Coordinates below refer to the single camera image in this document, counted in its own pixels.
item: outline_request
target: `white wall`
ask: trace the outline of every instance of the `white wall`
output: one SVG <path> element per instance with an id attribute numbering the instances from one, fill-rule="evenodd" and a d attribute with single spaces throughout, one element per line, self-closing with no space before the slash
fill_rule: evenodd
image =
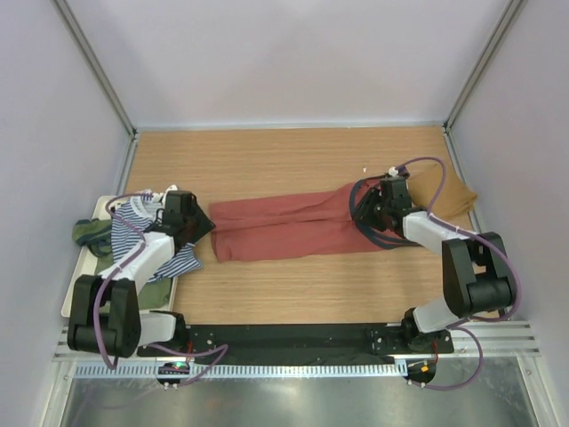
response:
<path id="1" fill-rule="evenodd" d="M 76 262 L 126 132 L 47 0 L 0 2 L 0 425 L 37 425 Z"/>
<path id="2" fill-rule="evenodd" d="M 454 128 L 486 227 L 505 239 L 569 404 L 569 3 L 530 0 Z"/>
<path id="3" fill-rule="evenodd" d="M 506 0 L 69 0 L 137 126 L 446 119 Z"/>

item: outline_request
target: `green cloth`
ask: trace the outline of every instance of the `green cloth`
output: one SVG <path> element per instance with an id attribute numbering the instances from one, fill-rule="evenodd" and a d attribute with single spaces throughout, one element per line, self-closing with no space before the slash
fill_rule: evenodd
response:
<path id="1" fill-rule="evenodd" d="M 97 219 L 77 221 L 73 226 L 71 233 L 73 240 L 80 246 L 87 246 L 89 251 L 98 258 L 94 274 L 100 273 L 115 263 L 110 243 L 111 227 L 112 220 Z M 139 309 L 153 310 L 164 307 L 170 301 L 171 292 L 171 278 L 163 278 L 145 285 L 139 293 Z M 100 308 L 100 311 L 108 312 L 108 306 L 107 303 Z"/>
<path id="2" fill-rule="evenodd" d="M 95 274 L 114 264 L 113 254 L 99 258 Z M 150 283 L 142 288 L 139 293 L 139 310 L 153 310 L 165 306 L 170 301 L 172 291 L 172 279 L 163 278 L 157 282 Z M 108 303 L 100 308 L 101 313 L 108 312 Z"/>
<path id="3" fill-rule="evenodd" d="M 80 220 L 73 226 L 71 237 L 80 246 L 87 246 L 96 257 L 112 253 L 110 243 L 111 220 Z"/>

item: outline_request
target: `striped shirt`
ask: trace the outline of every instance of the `striped shirt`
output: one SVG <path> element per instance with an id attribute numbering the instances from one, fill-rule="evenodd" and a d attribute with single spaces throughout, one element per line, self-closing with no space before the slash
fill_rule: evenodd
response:
<path id="1" fill-rule="evenodd" d="M 144 231 L 155 217 L 156 211 L 163 208 L 161 203 L 142 201 L 140 197 L 131 199 L 121 205 L 115 211 L 115 216 L 120 216 L 140 231 Z M 111 246 L 115 262 L 118 262 L 128 251 L 140 241 L 139 236 L 120 221 L 113 221 L 111 230 Z M 175 278 L 181 274 L 202 268 L 202 263 L 194 255 L 194 245 L 188 243 L 160 267 L 148 283 L 156 282 L 163 278 Z"/>

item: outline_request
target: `red cloth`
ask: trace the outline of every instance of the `red cloth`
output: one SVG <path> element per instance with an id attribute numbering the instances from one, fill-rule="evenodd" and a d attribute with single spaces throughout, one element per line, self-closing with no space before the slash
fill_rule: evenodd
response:
<path id="1" fill-rule="evenodd" d="M 374 183 L 364 184 L 356 201 Z M 350 183 L 335 191 L 212 203 L 210 217 L 216 225 L 213 251 L 220 262 L 380 251 L 350 217 L 353 186 Z M 383 234 L 397 237 L 391 232 Z"/>

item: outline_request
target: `wooden table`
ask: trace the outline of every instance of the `wooden table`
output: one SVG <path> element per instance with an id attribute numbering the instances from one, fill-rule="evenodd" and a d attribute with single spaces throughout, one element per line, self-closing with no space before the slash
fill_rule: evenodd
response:
<path id="1" fill-rule="evenodd" d="M 439 127 L 143 133 L 128 190 L 170 184 L 210 202 L 337 189 L 417 156 L 448 159 Z M 429 163 L 410 167 L 412 173 Z M 454 221 L 469 227 L 465 215 Z M 440 259 L 423 248 L 218 263 L 182 276 L 174 309 L 194 324 L 398 321 L 442 293 Z"/>

